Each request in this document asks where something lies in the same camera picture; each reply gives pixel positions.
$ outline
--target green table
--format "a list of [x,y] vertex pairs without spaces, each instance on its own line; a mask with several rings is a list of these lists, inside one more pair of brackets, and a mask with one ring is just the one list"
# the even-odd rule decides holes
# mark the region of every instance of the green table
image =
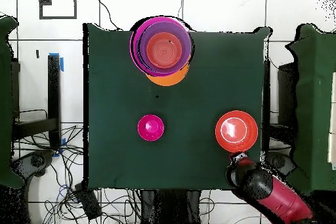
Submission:
[[[253,34],[190,32],[195,53],[186,77],[152,83],[129,53],[131,32],[89,29],[89,183],[95,188],[231,189],[229,153],[215,138],[218,119],[231,110],[261,125],[264,39]],[[142,140],[137,123],[158,115],[163,136]],[[261,136],[249,150],[260,157]]]

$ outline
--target magenta bowl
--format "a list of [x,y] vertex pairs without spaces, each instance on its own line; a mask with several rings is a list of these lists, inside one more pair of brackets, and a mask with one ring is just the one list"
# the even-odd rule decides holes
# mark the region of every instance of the magenta bowl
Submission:
[[169,18],[169,17],[164,17],[164,16],[157,16],[148,19],[144,23],[141,24],[141,26],[136,30],[136,32],[133,32],[131,35],[131,39],[129,41],[129,51],[131,54],[132,61],[134,64],[138,67],[139,70],[146,74],[150,74],[151,76],[168,76],[170,74],[173,74],[172,72],[169,73],[162,73],[162,72],[156,72],[153,71],[151,68],[145,66],[138,58],[137,52],[138,52],[138,42],[141,38],[141,35],[144,33],[145,29],[147,29],[149,26],[152,24],[155,24],[157,22],[171,22],[176,25],[179,25],[181,27],[181,24],[177,22],[176,20]]
[[162,120],[152,114],[143,116],[138,122],[138,133],[146,141],[158,140],[164,129]]

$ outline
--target red robot arm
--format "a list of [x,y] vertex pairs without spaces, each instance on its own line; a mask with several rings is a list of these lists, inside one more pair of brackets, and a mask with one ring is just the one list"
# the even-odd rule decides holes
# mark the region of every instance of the red robot arm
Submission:
[[255,199],[285,224],[312,219],[310,208],[296,192],[244,153],[232,158],[228,179],[243,195]]

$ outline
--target dark green cloth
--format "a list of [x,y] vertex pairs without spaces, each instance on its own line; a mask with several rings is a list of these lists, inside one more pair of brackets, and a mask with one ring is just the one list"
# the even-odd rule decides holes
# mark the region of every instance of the dark green cloth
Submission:
[[[217,143],[215,125],[226,112],[243,110],[260,127],[269,33],[191,32],[195,53],[188,74],[162,87],[133,64],[131,32],[89,24],[89,187],[230,189],[229,153]],[[138,135],[145,114],[165,124],[157,141]],[[259,136],[249,150],[256,161],[260,143]]]
[[12,151],[12,72],[8,35],[18,23],[9,16],[0,17],[0,185],[19,189],[23,180],[11,171]]
[[298,139],[294,161],[298,168],[288,181],[302,193],[336,190],[336,171],[327,161],[333,73],[336,72],[336,35],[311,24],[298,28],[289,48],[298,61],[296,86]]

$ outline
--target black frame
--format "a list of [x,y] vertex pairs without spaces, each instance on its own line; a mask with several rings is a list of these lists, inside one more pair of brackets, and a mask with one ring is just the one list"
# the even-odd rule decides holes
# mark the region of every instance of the black frame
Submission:
[[[19,118],[19,69],[17,59],[12,61],[12,97],[14,104],[13,117]],[[38,133],[49,132],[50,147],[58,150],[61,142],[60,127],[60,58],[48,56],[48,118],[31,122],[13,121],[13,141]]]

